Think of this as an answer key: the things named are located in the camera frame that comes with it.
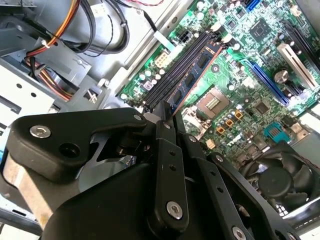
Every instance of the metal panel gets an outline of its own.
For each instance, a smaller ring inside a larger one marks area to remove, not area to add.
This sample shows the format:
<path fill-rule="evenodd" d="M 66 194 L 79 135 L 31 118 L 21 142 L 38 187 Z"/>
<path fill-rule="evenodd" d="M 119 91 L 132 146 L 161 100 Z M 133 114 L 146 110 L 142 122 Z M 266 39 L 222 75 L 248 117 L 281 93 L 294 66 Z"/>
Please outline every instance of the metal panel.
<path fill-rule="evenodd" d="M 19 117 L 47 113 L 54 99 L 34 85 L 24 81 L 22 72 L 0 61 L 0 123 L 5 131 L 0 134 L 0 149 L 8 137 L 8 128 Z"/>

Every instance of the black pcie slot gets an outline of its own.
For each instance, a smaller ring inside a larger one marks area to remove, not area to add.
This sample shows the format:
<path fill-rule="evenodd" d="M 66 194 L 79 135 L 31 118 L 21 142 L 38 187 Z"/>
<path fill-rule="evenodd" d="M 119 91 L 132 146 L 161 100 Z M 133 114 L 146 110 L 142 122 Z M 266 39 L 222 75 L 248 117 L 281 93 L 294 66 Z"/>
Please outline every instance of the black pcie slot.
<path fill-rule="evenodd" d="M 199 36 L 183 57 L 172 66 L 162 80 L 144 97 L 143 101 L 146 108 L 153 109 L 158 102 L 165 100 L 170 95 L 197 57 L 199 51 L 215 36 L 214 33 L 209 31 L 205 31 Z"/>
<path fill-rule="evenodd" d="M 297 44 L 297 46 L 301 49 L 301 51 L 305 54 L 311 66 L 314 68 L 314 70 L 318 74 L 320 74 L 320 60 L 312 50 L 312 47 L 310 46 L 306 38 L 303 36 L 300 30 L 291 22 L 285 21 L 284 25 L 287 28 L 289 36 L 292 38 L 295 44 Z"/>

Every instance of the blue pcie slot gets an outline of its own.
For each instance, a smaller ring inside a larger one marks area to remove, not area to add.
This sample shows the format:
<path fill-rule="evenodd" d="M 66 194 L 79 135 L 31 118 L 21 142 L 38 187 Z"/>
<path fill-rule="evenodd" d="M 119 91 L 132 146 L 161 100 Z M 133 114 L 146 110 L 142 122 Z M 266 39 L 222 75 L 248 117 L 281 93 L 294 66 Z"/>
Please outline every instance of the blue pcie slot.
<path fill-rule="evenodd" d="M 261 81 L 267 86 L 267 88 L 275 95 L 275 97 L 282 103 L 287 106 L 290 103 L 289 98 L 277 87 L 277 85 L 272 81 L 267 74 L 261 69 L 261 67 L 254 63 L 250 63 L 249 66 L 253 72 L 261 79 Z"/>
<path fill-rule="evenodd" d="M 261 2 L 261 0 L 246 0 L 244 1 L 244 7 L 248 12 L 251 12 Z"/>

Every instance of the red wire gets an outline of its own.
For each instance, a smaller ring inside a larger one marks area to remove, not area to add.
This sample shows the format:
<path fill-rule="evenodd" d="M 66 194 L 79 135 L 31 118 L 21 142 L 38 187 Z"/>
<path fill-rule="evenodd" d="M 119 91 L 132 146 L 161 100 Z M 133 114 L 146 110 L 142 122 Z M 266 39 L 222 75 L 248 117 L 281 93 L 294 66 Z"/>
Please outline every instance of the red wire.
<path fill-rule="evenodd" d="M 149 3 L 145 3 L 145 2 L 141 2 L 138 0 L 126 0 L 127 2 L 132 2 L 132 3 L 136 3 L 136 4 L 141 4 L 147 7 L 156 7 L 159 6 L 160 4 L 162 4 L 164 2 L 164 0 L 161 0 L 160 2 L 156 3 L 156 4 L 149 4 Z"/>

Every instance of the microchip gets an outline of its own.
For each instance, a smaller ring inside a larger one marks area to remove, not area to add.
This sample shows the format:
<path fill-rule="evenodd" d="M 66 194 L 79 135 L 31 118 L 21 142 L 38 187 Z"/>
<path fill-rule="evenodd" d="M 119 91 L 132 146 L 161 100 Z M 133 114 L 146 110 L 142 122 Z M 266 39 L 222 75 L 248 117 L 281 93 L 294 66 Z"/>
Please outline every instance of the microchip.
<path fill-rule="evenodd" d="M 231 29 L 233 29 L 234 27 L 235 27 L 235 22 L 234 21 L 230 21 L 229 23 L 228 23 L 228 26 L 231 28 Z"/>
<path fill-rule="evenodd" d="M 178 104 L 182 99 L 182 93 L 180 90 L 178 90 L 176 92 L 176 94 L 173 96 L 173 101 L 174 101 L 174 104 Z"/>
<path fill-rule="evenodd" d="M 229 105 L 229 100 L 216 88 L 212 88 L 198 103 L 198 109 L 209 118 L 214 118 Z"/>
<path fill-rule="evenodd" d="M 261 114 L 265 114 L 269 108 L 263 103 L 263 102 L 259 102 L 257 105 L 254 106 L 254 108 Z"/>
<path fill-rule="evenodd" d="M 244 15 L 245 15 L 245 11 L 241 8 L 238 12 L 237 12 L 238 17 L 241 19 Z"/>
<path fill-rule="evenodd" d="M 199 61 L 197 62 L 197 65 L 199 66 L 199 68 L 203 69 L 207 62 L 208 57 L 206 55 L 202 55 Z"/>
<path fill-rule="evenodd" d="M 226 10 L 227 10 L 227 5 L 223 5 L 223 6 L 220 8 L 220 10 L 221 10 L 222 12 L 226 11 Z"/>
<path fill-rule="evenodd" d="M 260 18 L 260 20 L 250 29 L 249 32 L 254 40 L 256 40 L 257 43 L 260 43 L 271 32 L 271 28 L 266 23 L 266 20 Z"/>
<path fill-rule="evenodd" d="M 189 87 L 190 86 L 190 84 L 192 84 L 192 82 L 195 80 L 195 76 L 192 74 L 192 73 L 190 73 L 187 77 L 186 77 L 186 79 L 184 80 L 184 83 L 185 83 L 185 85 L 187 86 L 187 87 Z"/>

